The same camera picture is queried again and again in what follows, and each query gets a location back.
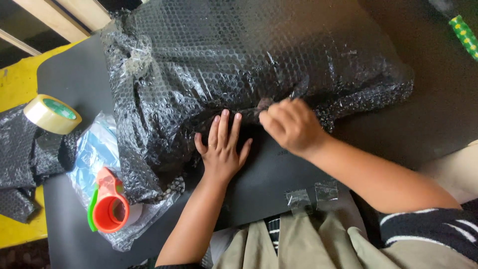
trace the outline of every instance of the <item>black tabletop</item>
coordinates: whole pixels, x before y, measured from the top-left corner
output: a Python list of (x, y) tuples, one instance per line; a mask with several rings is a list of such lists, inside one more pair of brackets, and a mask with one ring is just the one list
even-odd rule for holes
[[(446, 19), (425, 1), (360, 2), (389, 34), (401, 58), (414, 68), (415, 91), (403, 104), (338, 121), (334, 135), (411, 168), (476, 140), (478, 65), (453, 36)], [(470, 9), (459, 10), (470, 27), (478, 29), (478, 18)], [(112, 113), (109, 79), (97, 36), (45, 61), (37, 77), (38, 92), (75, 108), (84, 118), (81, 127), (91, 124), (101, 110)], [(283, 154), (260, 130), (251, 133), (264, 145), (255, 149), (251, 160), (270, 161), (264, 170), (250, 161), (232, 183), (218, 228), (286, 211), (283, 194), (287, 189), (308, 188), (313, 200), (313, 183), (327, 177)], [(304, 174), (277, 169), (287, 163), (303, 167)], [(198, 177), (200, 169), (189, 180), (192, 183), (186, 185), (184, 195), (126, 253), (114, 251), (105, 239), (89, 230), (86, 211), (65, 175), (49, 179), (44, 196), (52, 267), (118, 269), (157, 255)]]

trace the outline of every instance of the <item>clear tape roll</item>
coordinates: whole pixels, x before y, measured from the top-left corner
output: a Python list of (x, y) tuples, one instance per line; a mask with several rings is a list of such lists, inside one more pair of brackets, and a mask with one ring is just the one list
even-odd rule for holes
[(59, 135), (70, 133), (82, 120), (70, 106), (45, 94), (31, 100), (23, 113), (38, 127)]

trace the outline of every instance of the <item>yellow table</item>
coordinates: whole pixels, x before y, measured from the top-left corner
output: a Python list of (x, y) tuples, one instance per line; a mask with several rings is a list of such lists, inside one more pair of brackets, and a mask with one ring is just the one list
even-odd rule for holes
[[(29, 102), (37, 95), (36, 71), (46, 59), (73, 47), (72, 43), (45, 52), (42, 55), (22, 59), (20, 62), (0, 69), (0, 112)], [(0, 248), (23, 244), (46, 238), (46, 218), (43, 186), (36, 189), (35, 200), (42, 206), (39, 214), (29, 223), (23, 224), (0, 215)]]

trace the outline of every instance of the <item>person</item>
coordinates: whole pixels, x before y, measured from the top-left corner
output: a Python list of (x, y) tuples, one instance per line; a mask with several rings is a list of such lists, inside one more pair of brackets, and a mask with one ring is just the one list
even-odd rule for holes
[[(212, 123), (208, 145), (195, 136), (205, 172), (164, 244), (156, 268), (202, 268), (226, 188), (241, 169), (252, 140), (236, 152), (241, 114), (228, 134), (229, 111)], [(356, 227), (345, 229), (335, 212), (323, 218), (285, 213), (238, 231), (215, 261), (219, 269), (478, 269), (477, 217), (430, 178), (341, 142), (325, 131), (303, 100), (285, 99), (259, 115), (264, 129), (291, 153), (316, 165), (381, 212), (385, 248)], [(272, 243), (272, 235), (277, 242)]]

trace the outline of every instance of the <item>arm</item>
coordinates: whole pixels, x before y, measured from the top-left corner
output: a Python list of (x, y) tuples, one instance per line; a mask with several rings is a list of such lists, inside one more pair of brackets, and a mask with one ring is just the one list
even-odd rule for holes
[(261, 112), (260, 121), (283, 148), (341, 181), (382, 213), (461, 209), (430, 178), (329, 136), (302, 100), (274, 104)]
[(235, 115), (229, 137), (228, 119), (228, 110), (214, 118), (208, 146), (202, 144), (200, 133), (195, 136), (196, 148), (204, 161), (204, 176), (166, 240), (156, 266), (198, 263), (207, 251), (226, 188), (244, 165), (252, 143), (252, 139), (249, 139), (238, 155), (236, 144), (241, 114)]

